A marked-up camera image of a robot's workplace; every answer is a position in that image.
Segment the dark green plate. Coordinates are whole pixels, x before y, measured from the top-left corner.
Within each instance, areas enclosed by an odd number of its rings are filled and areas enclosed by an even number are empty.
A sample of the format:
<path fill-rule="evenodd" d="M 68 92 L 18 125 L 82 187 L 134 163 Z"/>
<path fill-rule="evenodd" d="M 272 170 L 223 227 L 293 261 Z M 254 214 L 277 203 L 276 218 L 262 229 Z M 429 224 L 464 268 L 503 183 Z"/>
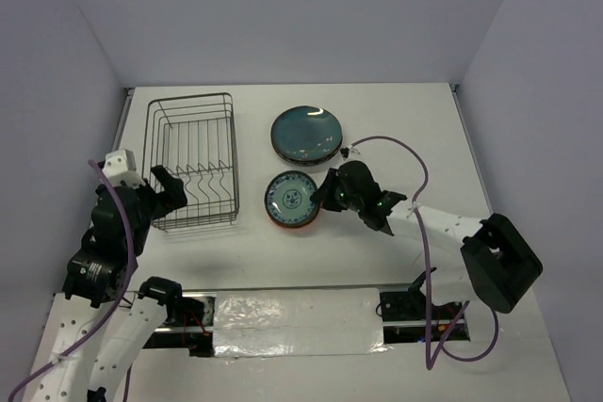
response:
<path fill-rule="evenodd" d="M 270 143 L 293 156 L 310 157 L 343 143 L 343 129 L 329 110 L 298 105 L 281 113 L 270 127 Z"/>

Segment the blue floral celadon plate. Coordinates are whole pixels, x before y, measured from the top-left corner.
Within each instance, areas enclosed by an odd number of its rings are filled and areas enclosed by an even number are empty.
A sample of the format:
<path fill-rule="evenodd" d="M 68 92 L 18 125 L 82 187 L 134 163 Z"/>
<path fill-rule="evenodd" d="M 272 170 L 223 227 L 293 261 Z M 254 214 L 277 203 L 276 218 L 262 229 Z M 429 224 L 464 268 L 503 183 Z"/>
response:
<path fill-rule="evenodd" d="M 319 206 L 310 201 L 317 190 L 315 181 L 306 173 L 289 170 L 276 175 L 269 183 L 264 195 L 266 212 L 279 217 L 297 219 Z"/>

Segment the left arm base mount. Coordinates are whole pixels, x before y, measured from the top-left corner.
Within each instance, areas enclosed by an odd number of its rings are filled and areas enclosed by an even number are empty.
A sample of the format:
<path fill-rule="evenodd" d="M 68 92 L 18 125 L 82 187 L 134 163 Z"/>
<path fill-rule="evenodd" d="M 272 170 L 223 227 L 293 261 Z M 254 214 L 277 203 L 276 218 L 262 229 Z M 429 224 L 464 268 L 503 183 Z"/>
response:
<path fill-rule="evenodd" d="M 117 338 L 140 349 L 183 349 L 190 357 L 214 356 L 214 299 L 185 297 L 178 289 L 139 291 Z"/>

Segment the amber brown small plate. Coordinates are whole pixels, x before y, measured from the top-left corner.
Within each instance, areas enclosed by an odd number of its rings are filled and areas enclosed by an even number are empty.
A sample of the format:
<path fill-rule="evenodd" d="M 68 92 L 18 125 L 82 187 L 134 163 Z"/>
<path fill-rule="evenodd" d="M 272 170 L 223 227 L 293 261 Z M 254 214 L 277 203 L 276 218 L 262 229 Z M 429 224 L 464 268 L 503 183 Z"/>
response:
<path fill-rule="evenodd" d="M 278 221 L 278 222 L 287 223 L 287 224 L 296 224 L 296 223 L 305 223 L 305 222 L 310 222 L 310 221 L 313 222 L 318 217 L 318 213 L 319 213 L 319 210 L 314 210 L 305 216 L 299 217 L 297 219 L 291 219 L 291 218 L 279 217 L 276 213 L 268 212 L 268 217 L 272 222 Z"/>

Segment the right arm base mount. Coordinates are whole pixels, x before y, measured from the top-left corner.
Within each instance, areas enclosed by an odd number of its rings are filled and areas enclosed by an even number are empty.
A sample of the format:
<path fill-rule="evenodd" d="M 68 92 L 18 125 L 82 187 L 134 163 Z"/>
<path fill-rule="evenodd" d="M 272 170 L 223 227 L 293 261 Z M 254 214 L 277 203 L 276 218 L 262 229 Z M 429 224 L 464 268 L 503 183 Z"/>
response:
<path fill-rule="evenodd" d="M 379 287 L 375 314 L 383 324 L 387 345 L 425 342 L 427 299 L 422 292 L 426 280 L 423 271 L 413 282 Z M 432 305 L 432 339 L 439 341 L 460 312 L 462 303 L 453 301 Z"/>

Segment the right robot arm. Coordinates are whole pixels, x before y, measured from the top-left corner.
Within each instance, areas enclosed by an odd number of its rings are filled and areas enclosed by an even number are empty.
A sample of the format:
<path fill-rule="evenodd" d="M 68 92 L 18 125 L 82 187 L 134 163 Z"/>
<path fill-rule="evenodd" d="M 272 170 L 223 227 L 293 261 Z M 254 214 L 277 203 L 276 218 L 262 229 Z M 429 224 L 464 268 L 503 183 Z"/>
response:
<path fill-rule="evenodd" d="M 434 316 L 442 305 L 473 300 L 509 314 L 543 272 L 507 217 L 479 219 L 420 206 L 381 189 L 361 161 L 329 169 L 311 200 L 327 211 L 351 210 L 373 231 L 428 245 L 428 271 L 409 297 L 420 318 Z"/>

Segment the orange plastic plate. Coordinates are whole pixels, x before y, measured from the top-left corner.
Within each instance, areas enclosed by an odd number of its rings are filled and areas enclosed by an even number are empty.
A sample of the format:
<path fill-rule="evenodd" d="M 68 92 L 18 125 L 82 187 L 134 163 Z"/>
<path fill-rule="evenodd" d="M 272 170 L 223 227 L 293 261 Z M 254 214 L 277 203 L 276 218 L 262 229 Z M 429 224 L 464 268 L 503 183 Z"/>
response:
<path fill-rule="evenodd" d="M 307 229 L 308 227 L 310 227 L 312 225 L 312 221 L 305 222 L 305 223 L 296 223 L 296 224 L 287 224 L 287 223 L 282 223 L 282 222 L 278 222 L 278 221 L 273 221 L 273 224 L 286 231 L 296 232 L 296 231 L 301 231 L 303 229 Z"/>

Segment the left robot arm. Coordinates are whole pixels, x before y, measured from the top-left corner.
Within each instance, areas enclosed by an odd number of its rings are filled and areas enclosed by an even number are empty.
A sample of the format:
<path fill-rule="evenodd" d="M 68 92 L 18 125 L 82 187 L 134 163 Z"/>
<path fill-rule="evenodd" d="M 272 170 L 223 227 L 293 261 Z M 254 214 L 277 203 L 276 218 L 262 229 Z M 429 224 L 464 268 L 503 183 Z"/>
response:
<path fill-rule="evenodd" d="M 162 189 L 119 158 L 89 162 L 101 183 L 91 225 L 67 264 L 65 303 L 47 364 L 19 383 L 38 384 L 35 401 L 111 401 L 130 388 L 132 365 L 160 325 L 184 316 L 180 283 L 151 277 L 138 289 L 117 332 L 106 337 L 138 268 L 152 223 L 187 204 L 183 182 L 162 166 L 151 173 Z"/>

